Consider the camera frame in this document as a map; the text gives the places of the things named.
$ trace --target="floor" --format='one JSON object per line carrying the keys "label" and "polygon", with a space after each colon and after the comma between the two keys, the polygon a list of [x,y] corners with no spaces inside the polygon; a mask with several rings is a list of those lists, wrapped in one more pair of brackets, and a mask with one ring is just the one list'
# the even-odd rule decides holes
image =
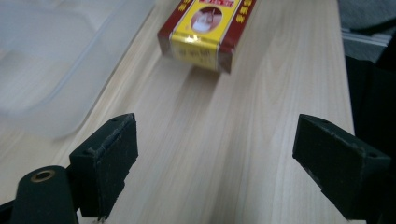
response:
{"label": "floor", "polygon": [[[396,0],[339,0],[339,7],[341,26],[345,29],[372,26],[396,17]],[[390,38],[395,31],[396,28],[390,29],[381,36]],[[344,38],[345,54],[376,62],[385,47],[357,39]]]}

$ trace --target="metal ring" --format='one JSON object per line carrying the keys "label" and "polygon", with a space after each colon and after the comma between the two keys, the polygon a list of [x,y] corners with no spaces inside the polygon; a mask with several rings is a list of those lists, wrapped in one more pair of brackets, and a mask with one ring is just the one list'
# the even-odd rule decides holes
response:
{"label": "metal ring", "polygon": [[34,174],[30,180],[33,183],[40,183],[46,180],[51,179],[53,176],[55,176],[55,171],[54,170],[44,170],[40,171],[37,174]]}

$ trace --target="red and yellow box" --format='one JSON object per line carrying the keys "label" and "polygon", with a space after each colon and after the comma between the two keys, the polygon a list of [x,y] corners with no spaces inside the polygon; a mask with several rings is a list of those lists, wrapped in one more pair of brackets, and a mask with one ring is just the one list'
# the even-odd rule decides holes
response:
{"label": "red and yellow box", "polygon": [[158,33],[164,55],[231,73],[256,0],[182,0]]}

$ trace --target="translucent plastic bin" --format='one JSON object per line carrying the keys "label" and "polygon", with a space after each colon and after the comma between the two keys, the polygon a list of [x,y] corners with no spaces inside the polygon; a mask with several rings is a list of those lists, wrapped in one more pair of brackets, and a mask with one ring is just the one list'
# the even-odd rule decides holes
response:
{"label": "translucent plastic bin", "polygon": [[154,0],[0,0],[0,124],[60,137],[85,119]]}

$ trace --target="light wood surface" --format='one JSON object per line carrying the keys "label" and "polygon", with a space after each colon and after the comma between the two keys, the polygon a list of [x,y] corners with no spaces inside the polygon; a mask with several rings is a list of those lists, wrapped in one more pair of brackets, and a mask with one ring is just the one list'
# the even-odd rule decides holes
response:
{"label": "light wood surface", "polygon": [[156,33],[177,3],[157,2],[75,133],[0,128],[0,203],[135,112],[140,156],[106,223],[347,223],[291,157],[301,113],[353,132],[337,1],[259,0],[230,75],[161,56]]}

